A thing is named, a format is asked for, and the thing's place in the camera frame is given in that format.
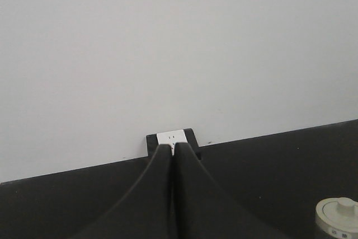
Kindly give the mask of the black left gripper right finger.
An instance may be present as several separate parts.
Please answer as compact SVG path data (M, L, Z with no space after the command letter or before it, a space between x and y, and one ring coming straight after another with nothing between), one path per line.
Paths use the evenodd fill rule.
M174 199L180 238L276 238L277 231L237 204L210 176L188 143L174 154Z

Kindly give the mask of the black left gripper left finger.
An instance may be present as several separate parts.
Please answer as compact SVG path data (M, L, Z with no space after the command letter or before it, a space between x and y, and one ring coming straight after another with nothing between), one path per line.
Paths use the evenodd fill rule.
M134 185L73 238L170 238L172 150L159 145Z

